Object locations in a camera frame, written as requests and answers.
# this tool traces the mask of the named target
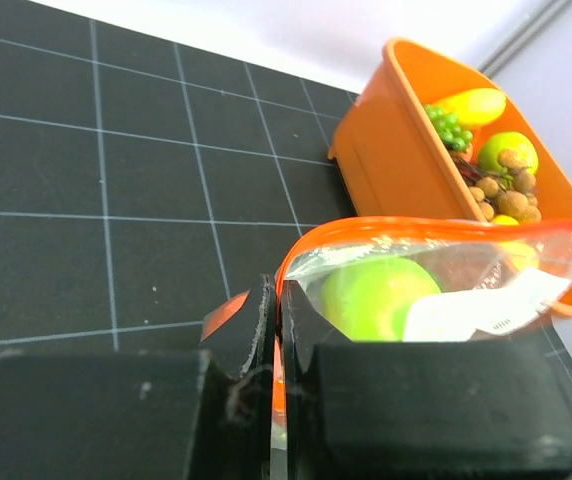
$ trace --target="bunch of grapes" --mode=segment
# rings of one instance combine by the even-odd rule
[[[439,138],[448,150],[455,152],[465,152],[473,140],[473,132],[463,130],[459,126],[457,115],[454,113],[446,113],[441,107],[432,107],[424,105],[426,115],[430,118],[433,127],[437,130]]]

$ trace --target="green apple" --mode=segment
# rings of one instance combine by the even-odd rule
[[[397,342],[404,338],[410,307],[441,293],[418,263],[386,255],[339,268],[321,288],[323,315],[353,341]]]
[[[477,156],[479,168],[487,172],[505,173],[506,169],[497,163],[497,160],[501,151],[507,148],[518,152],[530,173],[537,173],[537,151],[531,141],[519,132],[496,133],[490,137]]]

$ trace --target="orange container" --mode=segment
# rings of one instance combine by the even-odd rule
[[[500,90],[455,60],[408,40],[388,42],[382,63],[340,123],[328,152],[359,215],[484,221],[423,108],[473,88]],[[473,149],[505,131],[524,134],[537,151],[543,218],[572,219],[572,184],[509,98],[502,116],[476,132]],[[572,317],[572,289],[554,311]]]

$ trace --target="white label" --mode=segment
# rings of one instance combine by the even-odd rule
[[[502,288],[423,297],[408,312],[404,341],[463,342],[475,330],[508,335],[536,320],[571,285],[571,279],[528,268]]]

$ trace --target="plastic bag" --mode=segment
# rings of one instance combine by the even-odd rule
[[[278,290],[284,280],[353,341],[509,335],[562,297],[572,303],[572,222],[340,220],[300,239]]]

